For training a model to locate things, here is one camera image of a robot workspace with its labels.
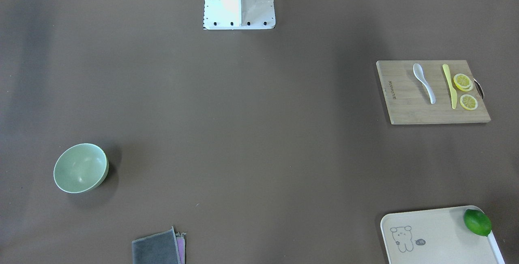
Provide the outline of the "lower lemon slice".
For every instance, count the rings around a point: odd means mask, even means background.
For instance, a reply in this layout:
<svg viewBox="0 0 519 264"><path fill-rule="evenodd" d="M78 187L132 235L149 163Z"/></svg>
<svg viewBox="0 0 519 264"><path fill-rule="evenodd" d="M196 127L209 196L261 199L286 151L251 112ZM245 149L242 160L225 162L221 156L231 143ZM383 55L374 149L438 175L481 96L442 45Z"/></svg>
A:
<svg viewBox="0 0 519 264"><path fill-rule="evenodd" d="M463 94L460 96L459 102L461 107L468 111L474 111L478 108L478 100L470 94Z"/></svg>

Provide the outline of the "green lime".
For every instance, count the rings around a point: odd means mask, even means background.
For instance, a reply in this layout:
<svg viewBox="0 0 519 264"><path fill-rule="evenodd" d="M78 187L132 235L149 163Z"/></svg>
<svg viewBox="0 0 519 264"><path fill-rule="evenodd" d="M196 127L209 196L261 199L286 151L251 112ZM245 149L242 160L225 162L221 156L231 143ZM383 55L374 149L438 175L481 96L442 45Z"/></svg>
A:
<svg viewBox="0 0 519 264"><path fill-rule="evenodd" d="M478 236L489 236L492 231L491 220L480 210L467 209L463 215L465 226Z"/></svg>

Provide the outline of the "cream rabbit tray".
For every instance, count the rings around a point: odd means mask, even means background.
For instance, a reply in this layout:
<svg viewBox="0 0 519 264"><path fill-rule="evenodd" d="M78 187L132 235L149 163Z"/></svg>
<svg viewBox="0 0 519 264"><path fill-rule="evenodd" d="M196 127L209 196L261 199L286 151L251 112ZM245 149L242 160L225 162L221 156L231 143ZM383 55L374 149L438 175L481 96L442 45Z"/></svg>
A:
<svg viewBox="0 0 519 264"><path fill-rule="evenodd" d="M494 234L478 236L465 225L467 209L457 206L389 213L380 222L391 264L503 264Z"/></svg>

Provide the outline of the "yellow plastic knife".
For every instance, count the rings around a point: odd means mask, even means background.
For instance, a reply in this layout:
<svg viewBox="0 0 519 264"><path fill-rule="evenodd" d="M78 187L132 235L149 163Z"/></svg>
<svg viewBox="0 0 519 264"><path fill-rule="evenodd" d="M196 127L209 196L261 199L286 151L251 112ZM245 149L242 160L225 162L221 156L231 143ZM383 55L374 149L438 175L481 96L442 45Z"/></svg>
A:
<svg viewBox="0 0 519 264"><path fill-rule="evenodd" d="M444 76L445 76L445 79L447 82L452 109L455 110L457 107L457 91L455 90L455 88L453 86L452 74L450 72L449 65L444 63L442 65L442 69L443 69Z"/></svg>

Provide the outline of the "lemon slice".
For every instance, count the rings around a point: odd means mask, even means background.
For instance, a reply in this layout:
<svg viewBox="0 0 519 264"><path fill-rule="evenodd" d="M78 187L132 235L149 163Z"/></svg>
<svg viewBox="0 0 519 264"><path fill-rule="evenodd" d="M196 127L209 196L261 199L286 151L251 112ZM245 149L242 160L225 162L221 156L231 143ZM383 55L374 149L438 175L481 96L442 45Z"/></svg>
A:
<svg viewBox="0 0 519 264"><path fill-rule="evenodd" d="M458 73L453 77L453 83L463 92L469 92L473 90L474 87L473 81L467 75L462 73Z"/></svg>
<svg viewBox="0 0 519 264"><path fill-rule="evenodd" d="M478 100L470 94L463 94L460 96L459 102L461 107L468 111L474 111L478 108Z"/></svg>

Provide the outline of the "grey folded cloth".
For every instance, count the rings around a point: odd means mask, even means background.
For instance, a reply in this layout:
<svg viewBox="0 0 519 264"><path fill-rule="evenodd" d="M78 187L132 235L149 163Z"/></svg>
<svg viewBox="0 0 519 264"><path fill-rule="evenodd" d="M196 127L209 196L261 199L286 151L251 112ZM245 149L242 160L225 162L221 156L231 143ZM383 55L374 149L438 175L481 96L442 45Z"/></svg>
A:
<svg viewBox="0 0 519 264"><path fill-rule="evenodd" d="M134 264L185 264L186 233L168 231L132 241Z"/></svg>

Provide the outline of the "white ceramic spoon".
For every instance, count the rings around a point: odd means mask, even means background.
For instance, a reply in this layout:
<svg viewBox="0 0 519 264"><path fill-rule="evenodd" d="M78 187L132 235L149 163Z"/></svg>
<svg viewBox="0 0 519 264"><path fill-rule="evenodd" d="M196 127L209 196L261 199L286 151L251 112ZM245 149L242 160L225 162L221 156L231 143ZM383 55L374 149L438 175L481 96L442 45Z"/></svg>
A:
<svg viewBox="0 0 519 264"><path fill-rule="evenodd" d="M425 78L425 74L423 72L423 68L419 63L413 64L413 73L417 80L422 83L422 85L426 88L427 94L429 96L429 100L431 104L436 103L436 96L432 90L432 87L429 85L428 81Z"/></svg>

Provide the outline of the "upper lemon slice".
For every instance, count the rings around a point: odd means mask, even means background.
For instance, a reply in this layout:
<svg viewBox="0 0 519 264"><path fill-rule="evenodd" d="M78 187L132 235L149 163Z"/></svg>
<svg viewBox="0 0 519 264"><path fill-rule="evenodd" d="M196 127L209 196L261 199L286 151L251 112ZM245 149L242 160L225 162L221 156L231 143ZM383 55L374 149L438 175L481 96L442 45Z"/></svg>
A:
<svg viewBox="0 0 519 264"><path fill-rule="evenodd" d="M463 92L469 92L473 90L474 87L473 81L467 75L462 73L458 73L453 77L453 83Z"/></svg>

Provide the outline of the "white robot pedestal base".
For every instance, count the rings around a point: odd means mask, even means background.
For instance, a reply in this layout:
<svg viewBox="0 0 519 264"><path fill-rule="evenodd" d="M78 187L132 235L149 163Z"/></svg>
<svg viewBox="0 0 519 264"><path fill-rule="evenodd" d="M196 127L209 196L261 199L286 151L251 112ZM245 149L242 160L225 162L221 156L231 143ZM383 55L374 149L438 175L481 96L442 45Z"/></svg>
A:
<svg viewBox="0 0 519 264"><path fill-rule="evenodd" d="M275 26L274 0L204 0L205 30L267 30Z"/></svg>

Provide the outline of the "light green bowl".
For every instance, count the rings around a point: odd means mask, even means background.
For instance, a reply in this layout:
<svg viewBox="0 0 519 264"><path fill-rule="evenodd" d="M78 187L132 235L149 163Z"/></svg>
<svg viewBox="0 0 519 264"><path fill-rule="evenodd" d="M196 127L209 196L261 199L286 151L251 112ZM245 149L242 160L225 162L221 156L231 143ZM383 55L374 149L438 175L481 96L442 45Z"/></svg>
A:
<svg viewBox="0 0 519 264"><path fill-rule="evenodd" d="M98 187L109 173L109 160L102 148L81 143L64 151L54 164L53 178L63 192L78 194Z"/></svg>

